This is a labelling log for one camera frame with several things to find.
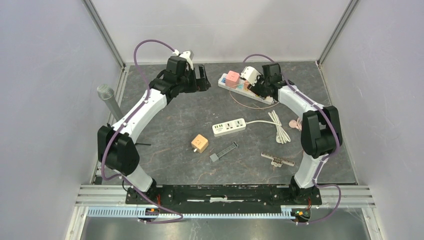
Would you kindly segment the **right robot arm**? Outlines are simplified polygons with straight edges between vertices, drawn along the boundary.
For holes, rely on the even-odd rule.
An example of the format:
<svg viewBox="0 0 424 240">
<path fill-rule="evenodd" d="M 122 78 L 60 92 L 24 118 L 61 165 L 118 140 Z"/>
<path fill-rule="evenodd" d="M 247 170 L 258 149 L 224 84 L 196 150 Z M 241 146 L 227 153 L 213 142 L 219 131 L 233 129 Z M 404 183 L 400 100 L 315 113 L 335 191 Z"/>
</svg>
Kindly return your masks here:
<svg viewBox="0 0 424 240">
<path fill-rule="evenodd" d="M 330 155 L 341 147 L 343 139 L 338 109 L 324 106 L 302 93 L 290 80 L 284 79 L 278 63 L 263 65 L 262 72 L 246 67 L 241 77 L 248 89 L 262 98 L 272 97 L 287 106 L 302 121 L 301 146 L 303 157 L 292 177 L 289 199 L 302 204 L 317 188 L 317 179 Z"/>
</svg>

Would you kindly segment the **small white power strip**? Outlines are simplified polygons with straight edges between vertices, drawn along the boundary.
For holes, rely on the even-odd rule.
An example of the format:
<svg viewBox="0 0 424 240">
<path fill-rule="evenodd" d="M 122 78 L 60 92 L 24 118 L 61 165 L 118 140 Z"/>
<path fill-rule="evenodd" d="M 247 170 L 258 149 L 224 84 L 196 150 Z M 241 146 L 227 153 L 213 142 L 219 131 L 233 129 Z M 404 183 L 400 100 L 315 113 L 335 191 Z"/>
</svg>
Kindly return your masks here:
<svg viewBox="0 0 424 240">
<path fill-rule="evenodd" d="M 246 129 L 247 123 L 244 118 L 238 118 L 218 124 L 214 124 L 212 126 L 213 135 L 215 137 L 220 137 L 232 133 L 236 133 L 239 131 L 243 131 Z"/>
</svg>

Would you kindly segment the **beige dragon plug adapter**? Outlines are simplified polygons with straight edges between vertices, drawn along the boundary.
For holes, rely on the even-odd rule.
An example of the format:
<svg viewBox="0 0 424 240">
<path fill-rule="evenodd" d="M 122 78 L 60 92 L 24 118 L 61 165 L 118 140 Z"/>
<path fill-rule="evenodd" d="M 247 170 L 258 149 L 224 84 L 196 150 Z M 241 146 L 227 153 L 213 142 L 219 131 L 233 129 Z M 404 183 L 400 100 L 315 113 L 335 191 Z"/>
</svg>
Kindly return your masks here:
<svg viewBox="0 0 424 240">
<path fill-rule="evenodd" d="M 203 153 L 205 149 L 209 146 L 209 140 L 203 135 L 198 134 L 192 141 L 191 146 L 194 153 Z"/>
</svg>

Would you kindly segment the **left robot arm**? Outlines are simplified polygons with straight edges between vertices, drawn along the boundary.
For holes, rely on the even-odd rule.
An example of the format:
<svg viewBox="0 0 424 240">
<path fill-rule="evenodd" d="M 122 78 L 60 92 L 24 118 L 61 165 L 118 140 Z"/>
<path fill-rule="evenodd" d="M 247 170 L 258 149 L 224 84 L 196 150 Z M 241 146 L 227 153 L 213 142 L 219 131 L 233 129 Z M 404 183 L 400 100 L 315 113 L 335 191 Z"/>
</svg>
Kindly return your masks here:
<svg viewBox="0 0 424 240">
<path fill-rule="evenodd" d="M 148 89 L 137 104 L 113 125 L 101 126 L 97 132 L 98 160 L 102 178 L 105 168 L 115 171 L 138 189 L 138 197 L 145 204 L 153 203 L 157 190 L 154 179 L 140 166 L 136 141 L 148 123 L 181 93 L 207 91 L 211 87 L 205 66 L 195 71 L 187 58 L 171 56 L 165 69 L 148 84 Z"/>
</svg>

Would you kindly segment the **long white power strip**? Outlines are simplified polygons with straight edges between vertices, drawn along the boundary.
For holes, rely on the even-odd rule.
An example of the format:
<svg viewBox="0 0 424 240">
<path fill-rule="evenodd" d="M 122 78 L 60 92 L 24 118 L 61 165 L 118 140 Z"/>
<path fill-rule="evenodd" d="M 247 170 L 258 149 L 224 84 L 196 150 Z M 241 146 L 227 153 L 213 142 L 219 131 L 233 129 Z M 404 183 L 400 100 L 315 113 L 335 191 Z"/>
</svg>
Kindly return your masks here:
<svg viewBox="0 0 424 240">
<path fill-rule="evenodd" d="M 219 78 L 219 80 L 217 82 L 219 87 L 226 89 L 226 90 L 229 90 L 233 93 L 239 94 L 241 96 L 259 101 L 259 102 L 267 104 L 267 105 L 273 105 L 273 104 L 276 103 L 272 97 L 262 98 L 262 97 L 260 97 L 256 94 L 254 94 L 252 91 L 245 89 L 243 83 L 241 85 L 238 85 L 236 88 L 231 88 L 229 86 L 226 86 L 226 77 L 227 77 L 227 74 L 223 73 L 222 76 Z"/>
</svg>

